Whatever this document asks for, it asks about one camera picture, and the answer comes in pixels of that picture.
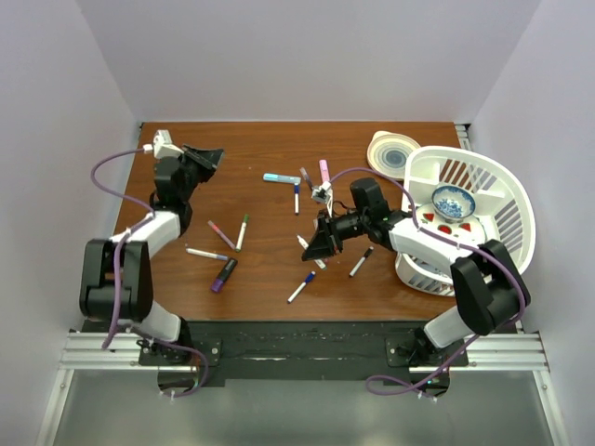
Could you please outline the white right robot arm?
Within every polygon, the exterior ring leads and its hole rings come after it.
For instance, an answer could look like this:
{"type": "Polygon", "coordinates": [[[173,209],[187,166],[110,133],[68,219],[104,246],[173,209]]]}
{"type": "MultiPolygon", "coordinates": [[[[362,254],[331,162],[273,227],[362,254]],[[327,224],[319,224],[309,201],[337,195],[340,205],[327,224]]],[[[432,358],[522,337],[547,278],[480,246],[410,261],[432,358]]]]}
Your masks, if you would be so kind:
{"type": "Polygon", "coordinates": [[[424,229],[416,214],[392,210],[377,181],[364,177],[350,184],[354,206],[342,216],[323,209],[302,260],[342,252],[343,243],[362,235],[387,250],[419,258],[453,282],[455,305],[416,330],[412,350],[427,365],[442,359],[447,348],[469,335],[489,335],[521,317],[531,302],[506,246],[489,240],[466,245],[424,229]]]}

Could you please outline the pink marker pen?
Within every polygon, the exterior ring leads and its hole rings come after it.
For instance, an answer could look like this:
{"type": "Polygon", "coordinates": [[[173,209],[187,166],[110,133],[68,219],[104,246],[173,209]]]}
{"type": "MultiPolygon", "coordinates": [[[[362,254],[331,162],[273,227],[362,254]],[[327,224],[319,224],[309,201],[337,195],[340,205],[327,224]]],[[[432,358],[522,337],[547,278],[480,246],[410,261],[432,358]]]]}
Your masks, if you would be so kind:
{"type": "Polygon", "coordinates": [[[207,225],[209,226],[209,228],[211,228],[218,236],[219,238],[225,242],[233,251],[236,250],[236,246],[234,244],[234,242],[219,228],[219,226],[214,223],[212,220],[208,220],[207,221],[207,225]]]}

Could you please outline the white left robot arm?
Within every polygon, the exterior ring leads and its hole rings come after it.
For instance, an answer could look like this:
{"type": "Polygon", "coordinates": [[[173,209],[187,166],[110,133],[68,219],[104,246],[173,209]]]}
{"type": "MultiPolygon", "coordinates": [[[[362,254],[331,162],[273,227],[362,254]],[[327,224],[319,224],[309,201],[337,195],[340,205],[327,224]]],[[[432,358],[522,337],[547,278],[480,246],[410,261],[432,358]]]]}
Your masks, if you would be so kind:
{"type": "Polygon", "coordinates": [[[151,260],[186,232],[190,199],[215,175],[225,151],[158,143],[144,145],[141,152],[155,159],[154,190],[147,202],[138,202],[147,214],[118,234],[86,244],[79,306],[86,318],[108,323],[103,348],[119,330],[128,329],[145,339],[152,354],[186,364],[198,355],[188,323],[155,300],[151,260]]]}

